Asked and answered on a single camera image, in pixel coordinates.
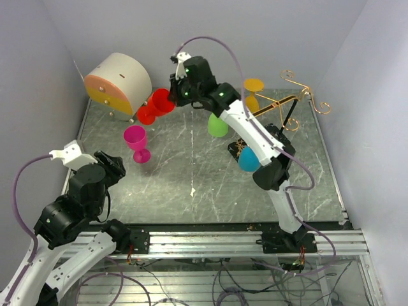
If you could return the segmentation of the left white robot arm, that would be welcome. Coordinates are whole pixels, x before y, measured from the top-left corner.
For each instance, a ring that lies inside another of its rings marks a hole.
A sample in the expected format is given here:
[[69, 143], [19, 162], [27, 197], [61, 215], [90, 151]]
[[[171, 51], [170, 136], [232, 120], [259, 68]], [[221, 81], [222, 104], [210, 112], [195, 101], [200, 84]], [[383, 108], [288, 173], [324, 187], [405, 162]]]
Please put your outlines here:
[[111, 203], [109, 187], [122, 179], [126, 170], [121, 157], [97, 151], [80, 154], [71, 166], [68, 191], [47, 205], [34, 229], [15, 217], [32, 242], [9, 284], [1, 291], [1, 305], [58, 305], [64, 295], [98, 261], [113, 252], [123, 253], [130, 245], [130, 230], [116, 219], [103, 222], [91, 242], [61, 266], [56, 263], [103, 207]]

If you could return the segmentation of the red wine glass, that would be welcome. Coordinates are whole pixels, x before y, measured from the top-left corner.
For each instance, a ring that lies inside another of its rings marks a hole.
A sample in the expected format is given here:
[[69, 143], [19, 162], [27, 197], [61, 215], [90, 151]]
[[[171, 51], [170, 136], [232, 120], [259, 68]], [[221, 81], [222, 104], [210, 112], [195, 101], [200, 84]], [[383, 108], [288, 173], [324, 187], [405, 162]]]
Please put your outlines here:
[[158, 117], [162, 117], [175, 108], [175, 104], [168, 99], [170, 92], [168, 89], [159, 88], [154, 91], [147, 100], [147, 104], [139, 108], [136, 117], [139, 122], [151, 125]]

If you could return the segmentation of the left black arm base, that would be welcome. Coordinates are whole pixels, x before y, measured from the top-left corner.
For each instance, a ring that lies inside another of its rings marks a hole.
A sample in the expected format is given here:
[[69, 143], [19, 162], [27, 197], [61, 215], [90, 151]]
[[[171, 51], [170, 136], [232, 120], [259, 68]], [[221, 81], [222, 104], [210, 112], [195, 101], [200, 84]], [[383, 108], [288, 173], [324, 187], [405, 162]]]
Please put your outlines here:
[[114, 254], [148, 254], [150, 247], [149, 232], [143, 228], [127, 226], [117, 219], [108, 221], [101, 228], [116, 243]]

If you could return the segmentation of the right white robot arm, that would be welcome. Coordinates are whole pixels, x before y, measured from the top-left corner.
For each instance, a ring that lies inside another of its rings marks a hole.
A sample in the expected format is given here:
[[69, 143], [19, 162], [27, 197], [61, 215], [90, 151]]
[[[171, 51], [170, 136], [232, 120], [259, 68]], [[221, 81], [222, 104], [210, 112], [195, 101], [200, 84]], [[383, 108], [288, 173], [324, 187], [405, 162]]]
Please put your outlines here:
[[288, 252], [297, 251], [303, 245], [307, 230], [289, 190], [289, 167], [295, 153], [293, 146], [271, 135], [249, 113], [232, 85], [217, 82], [205, 58], [181, 52], [173, 55], [171, 61], [177, 67], [170, 75], [170, 101], [176, 106], [200, 103], [202, 109], [239, 134], [260, 163], [252, 178], [272, 201], [283, 232], [281, 245]]

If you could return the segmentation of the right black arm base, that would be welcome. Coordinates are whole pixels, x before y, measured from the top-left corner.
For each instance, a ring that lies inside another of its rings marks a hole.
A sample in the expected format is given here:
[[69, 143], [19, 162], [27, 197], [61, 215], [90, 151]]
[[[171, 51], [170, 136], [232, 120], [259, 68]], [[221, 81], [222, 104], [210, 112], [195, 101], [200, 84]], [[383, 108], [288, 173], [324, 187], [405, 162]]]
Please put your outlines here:
[[316, 239], [314, 234], [301, 231], [300, 234], [289, 234], [285, 231], [262, 232], [261, 238], [256, 240], [261, 245], [264, 254], [283, 253], [316, 253]]

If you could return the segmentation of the green wine glass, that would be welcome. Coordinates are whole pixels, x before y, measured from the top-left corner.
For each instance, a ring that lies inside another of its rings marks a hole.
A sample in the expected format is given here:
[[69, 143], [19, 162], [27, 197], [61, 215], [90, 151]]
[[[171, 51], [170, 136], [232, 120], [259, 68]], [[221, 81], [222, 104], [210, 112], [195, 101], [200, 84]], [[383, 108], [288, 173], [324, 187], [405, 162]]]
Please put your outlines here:
[[216, 138], [226, 136], [229, 131], [229, 126], [222, 119], [216, 117], [213, 113], [208, 118], [208, 133]]

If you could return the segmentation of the orange wine glass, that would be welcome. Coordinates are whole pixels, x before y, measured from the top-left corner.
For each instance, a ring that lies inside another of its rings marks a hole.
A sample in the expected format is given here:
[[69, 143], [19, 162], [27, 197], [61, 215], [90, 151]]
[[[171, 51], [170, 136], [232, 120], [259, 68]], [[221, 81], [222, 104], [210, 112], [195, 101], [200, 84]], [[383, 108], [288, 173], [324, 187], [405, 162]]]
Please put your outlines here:
[[248, 92], [245, 97], [245, 104], [251, 113], [259, 110], [259, 103], [256, 99], [256, 93], [264, 89], [264, 83], [258, 78], [247, 78], [244, 81], [244, 89]]

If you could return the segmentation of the pink wine glass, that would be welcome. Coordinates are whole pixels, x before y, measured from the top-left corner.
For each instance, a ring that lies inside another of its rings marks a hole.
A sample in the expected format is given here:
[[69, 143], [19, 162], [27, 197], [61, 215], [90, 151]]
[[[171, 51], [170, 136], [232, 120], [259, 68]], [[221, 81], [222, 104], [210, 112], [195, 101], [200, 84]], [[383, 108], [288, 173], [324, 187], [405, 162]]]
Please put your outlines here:
[[144, 127], [129, 126], [123, 133], [127, 146], [133, 151], [133, 160], [143, 164], [150, 160], [151, 153], [147, 149], [147, 132]]

